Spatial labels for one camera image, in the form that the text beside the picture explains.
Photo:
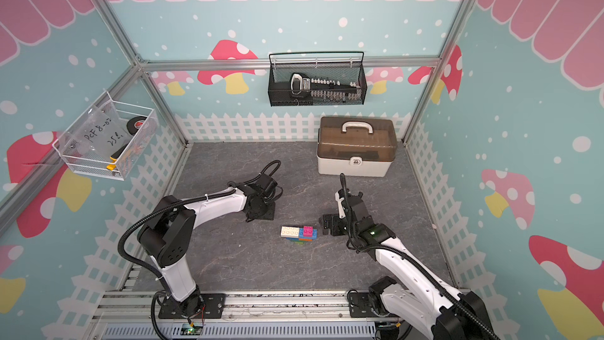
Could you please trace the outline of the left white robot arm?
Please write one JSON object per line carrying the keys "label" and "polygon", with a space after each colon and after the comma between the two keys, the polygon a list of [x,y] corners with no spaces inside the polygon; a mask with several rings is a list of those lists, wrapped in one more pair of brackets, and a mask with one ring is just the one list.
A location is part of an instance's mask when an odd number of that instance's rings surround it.
{"label": "left white robot arm", "polygon": [[154,216],[143,223],[137,234],[139,244],[152,261],[152,270],[165,286],[168,296],[182,303],[196,294],[195,283],[187,264],[187,250],[193,231],[216,218],[244,213],[248,222],[273,220],[275,202],[282,189],[270,184],[264,189],[256,184],[239,184],[198,198],[180,200],[169,195],[160,201]]}

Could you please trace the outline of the magenta lego brick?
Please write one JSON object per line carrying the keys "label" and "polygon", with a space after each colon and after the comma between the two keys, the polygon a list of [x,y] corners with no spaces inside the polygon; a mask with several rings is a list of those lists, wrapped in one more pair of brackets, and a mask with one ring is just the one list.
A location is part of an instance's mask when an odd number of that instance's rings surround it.
{"label": "magenta lego brick", "polygon": [[314,236],[314,228],[312,226],[304,226],[303,227],[303,237],[312,238]]}

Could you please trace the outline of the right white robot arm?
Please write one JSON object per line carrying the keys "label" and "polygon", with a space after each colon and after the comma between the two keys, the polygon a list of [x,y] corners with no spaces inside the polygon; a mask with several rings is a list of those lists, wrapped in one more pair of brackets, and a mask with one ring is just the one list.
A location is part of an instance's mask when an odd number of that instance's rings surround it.
{"label": "right white robot arm", "polygon": [[374,317],[397,317],[429,339],[497,339],[482,299],[445,283],[405,247],[395,233],[372,217],[320,217],[325,235],[345,236],[347,247],[369,255],[391,276],[380,278],[366,293],[352,294],[349,307]]}

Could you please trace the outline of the beige lego brick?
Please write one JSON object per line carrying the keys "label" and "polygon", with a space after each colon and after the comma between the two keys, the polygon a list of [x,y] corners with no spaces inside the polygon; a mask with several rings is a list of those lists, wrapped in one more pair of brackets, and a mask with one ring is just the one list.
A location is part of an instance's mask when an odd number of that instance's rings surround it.
{"label": "beige lego brick", "polygon": [[282,238],[298,239],[301,231],[303,231],[302,228],[282,226],[280,236]]}

